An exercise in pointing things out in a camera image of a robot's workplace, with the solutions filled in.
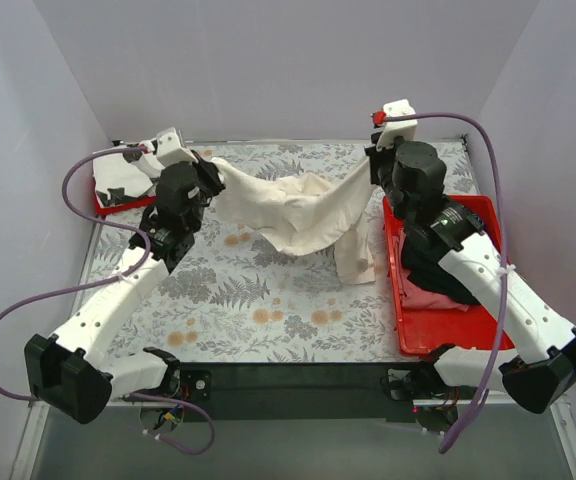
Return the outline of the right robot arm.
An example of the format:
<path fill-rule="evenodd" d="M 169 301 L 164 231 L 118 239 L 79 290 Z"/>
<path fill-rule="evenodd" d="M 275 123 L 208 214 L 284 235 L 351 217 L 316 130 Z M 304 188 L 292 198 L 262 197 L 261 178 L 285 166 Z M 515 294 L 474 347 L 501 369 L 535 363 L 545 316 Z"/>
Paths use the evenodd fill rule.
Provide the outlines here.
<path fill-rule="evenodd" d="M 434 147 L 397 138 L 365 153 L 370 181 L 402 221 L 408 244 L 464 287 L 513 343 L 498 353 L 442 345 L 420 373 L 422 389 L 439 398 L 485 381 L 525 410 L 544 412 L 576 383 L 576 326 L 502 263 L 480 216 L 445 194 L 447 167 Z"/>

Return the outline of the cream white t-shirt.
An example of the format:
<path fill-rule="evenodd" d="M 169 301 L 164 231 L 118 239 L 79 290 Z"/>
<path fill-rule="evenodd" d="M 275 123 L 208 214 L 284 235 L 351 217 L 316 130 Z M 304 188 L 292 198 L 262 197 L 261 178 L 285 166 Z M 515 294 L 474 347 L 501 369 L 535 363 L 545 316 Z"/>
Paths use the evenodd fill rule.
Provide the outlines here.
<path fill-rule="evenodd" d="M 301 257 L 330 246 L 341 283 L 375 280 L 365 210 L 375 186 L 369 161 L 359 161 L 338 183 L 313 173 L 264 180 L 214 157 L 225 189 L 216 201 L 217 216 L 261 234 L 274 249 Z"/>

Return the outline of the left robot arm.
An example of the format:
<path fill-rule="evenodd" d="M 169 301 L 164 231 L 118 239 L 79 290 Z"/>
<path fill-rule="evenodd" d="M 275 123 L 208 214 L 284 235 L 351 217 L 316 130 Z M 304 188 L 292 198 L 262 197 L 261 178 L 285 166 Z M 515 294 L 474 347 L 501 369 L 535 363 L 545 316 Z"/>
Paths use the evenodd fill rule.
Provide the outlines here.
<path fill-rule="evenodd" d="M 194 244 L 210 200 L 225 188 L 215 164 L 180 162 L 165 168 L 155 201 L 143 212 L 104 287 L 49 337 L 24 347 L 31 393 L 80 424 L 97 418 L 109 401 L 135 392 L 161 400 L 181 386 L 181 363 L 146 347 L 112 360 L 108 348 L 124 323 L 174 271 Z"/>

